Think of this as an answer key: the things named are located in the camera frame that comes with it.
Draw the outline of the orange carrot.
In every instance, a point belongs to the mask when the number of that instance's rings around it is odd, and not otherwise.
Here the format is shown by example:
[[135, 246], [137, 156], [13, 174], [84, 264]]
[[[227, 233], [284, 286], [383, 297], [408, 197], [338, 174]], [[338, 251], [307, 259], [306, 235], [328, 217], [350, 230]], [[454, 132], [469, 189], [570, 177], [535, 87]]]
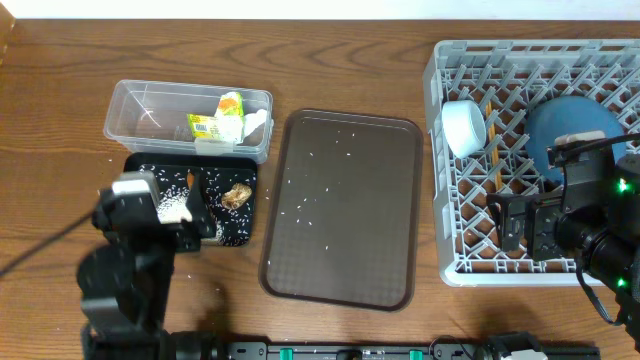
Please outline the orange carrot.
[[192, 189], [192, 187], [193, 187], [193, 184], [194, 184], [194, 182], [195, 182], [195, 176], [194, 176], [194, 174], [193, 174], [193, 173], [188, 173], [188, 174], [187, 174], [187, 177], [186, 177], [186, 181], [187, 181], [188, 189], [189, 189], [189, 190], [191, 190], [191, 189]]

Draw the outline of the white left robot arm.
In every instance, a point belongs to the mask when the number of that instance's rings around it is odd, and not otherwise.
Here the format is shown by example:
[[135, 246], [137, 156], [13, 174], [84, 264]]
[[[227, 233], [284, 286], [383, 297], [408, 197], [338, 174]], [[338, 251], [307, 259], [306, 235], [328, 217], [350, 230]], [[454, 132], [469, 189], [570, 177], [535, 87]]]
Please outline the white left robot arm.
[[174, 260], [197, 252], [217, 225], [206, 199], [206, 181], [189, 176], [190, 218], [159, 219], [159, 190], [149, 171], [125, 172], [103, 190], [91, 215], [107, 244], [80, 263], [76, 280], [88, 323], [81, 332], [86, 359], [221, 359], [226, 351], [215, 334], [168, 333], [164, 319]]

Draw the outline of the light blue rice bowl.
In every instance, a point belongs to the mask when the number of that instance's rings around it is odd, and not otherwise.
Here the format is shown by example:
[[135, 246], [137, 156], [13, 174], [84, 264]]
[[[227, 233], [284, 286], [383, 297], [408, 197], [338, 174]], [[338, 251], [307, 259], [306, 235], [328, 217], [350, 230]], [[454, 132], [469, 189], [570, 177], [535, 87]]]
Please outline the light blue rice bowl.
[[487, 130], [475, 102], [446, 102], [442, 107], [441, 120], [448, 146], [457, 158], [466, 158], [484, 149]]

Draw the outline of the brown food scrap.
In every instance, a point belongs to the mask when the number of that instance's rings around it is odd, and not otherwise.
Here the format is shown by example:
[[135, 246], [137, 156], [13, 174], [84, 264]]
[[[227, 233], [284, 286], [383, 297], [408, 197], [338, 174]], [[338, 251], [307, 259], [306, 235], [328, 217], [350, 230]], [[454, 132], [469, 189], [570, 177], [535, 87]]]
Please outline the brown food scrap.
[[228, 210], [237, 210], [251, 197], [253, 191], [249, 185], [236, 183], [221, 197], [221, 205]]

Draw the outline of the yellow green wrapper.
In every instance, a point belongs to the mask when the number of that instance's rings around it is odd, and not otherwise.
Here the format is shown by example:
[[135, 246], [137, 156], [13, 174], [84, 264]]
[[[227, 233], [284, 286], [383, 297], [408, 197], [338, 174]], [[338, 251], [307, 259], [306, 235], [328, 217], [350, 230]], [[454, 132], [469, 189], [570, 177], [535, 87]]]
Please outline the yellow green wrapper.
[[244, 138], [244, 118], [238, 116], [206, 116], [188, 114], [187, 120], [195, 139], [240, 143]]

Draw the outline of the white napkin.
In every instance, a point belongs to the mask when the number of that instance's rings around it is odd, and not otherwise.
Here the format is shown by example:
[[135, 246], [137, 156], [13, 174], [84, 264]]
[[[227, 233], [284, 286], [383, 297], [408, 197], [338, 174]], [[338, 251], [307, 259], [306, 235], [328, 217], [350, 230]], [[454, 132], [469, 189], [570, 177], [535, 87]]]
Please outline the white napkin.
[[268, 113], [264, 109], [245, 115], [244, 138], [242, 145], [256, 146], [262, 141], [267, 115]]

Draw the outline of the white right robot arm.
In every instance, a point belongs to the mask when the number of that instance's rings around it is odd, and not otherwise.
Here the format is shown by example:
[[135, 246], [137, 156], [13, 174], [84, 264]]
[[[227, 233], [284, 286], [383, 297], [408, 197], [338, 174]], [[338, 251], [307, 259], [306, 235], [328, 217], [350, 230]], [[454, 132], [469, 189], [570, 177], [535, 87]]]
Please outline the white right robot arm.
[[500, 246], [524, 239], [534, 261], [572, 258], [576, 277], [606, 323], [623, 325], [639, 341], [639, 169], [630, 155], [566, 160], [561, 193], [491, 193], [486, 203]]

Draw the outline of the orange white wrapper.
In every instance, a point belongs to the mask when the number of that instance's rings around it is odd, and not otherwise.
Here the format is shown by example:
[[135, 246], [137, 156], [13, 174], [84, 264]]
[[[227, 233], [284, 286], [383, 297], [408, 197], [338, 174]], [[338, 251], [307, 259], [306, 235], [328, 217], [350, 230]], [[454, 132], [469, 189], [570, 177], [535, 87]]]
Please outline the orange white wrapper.
[[238, 116], [244, 115], [243, 97], [239, 92], [231, 91], [220, 97], [215, 116]]

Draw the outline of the pile of white rice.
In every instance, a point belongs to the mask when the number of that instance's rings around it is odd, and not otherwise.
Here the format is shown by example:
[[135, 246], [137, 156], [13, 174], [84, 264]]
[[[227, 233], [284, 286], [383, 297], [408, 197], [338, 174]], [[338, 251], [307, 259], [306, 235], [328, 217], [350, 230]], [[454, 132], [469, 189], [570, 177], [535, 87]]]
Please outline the pile of white rice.
[[236, 184], [247, 185], [252, 191], [257, 185], [257, 171], [248, 168], [189, 167], [177, 165], [143, 164], [140, 172], [154, 174], [159, 188], [158, 215], [161, 222], [191, 220], [186, 207], [189, 195], [187, 175], [199, 173], [206, 181], [205, 193], [208, 208], [216, 220], [217, 232], [211, 239], [214, 245], [239, 247], [249, 242], [253, 212], [254, 195], [237, 209], [222, 205], [222, 197]]

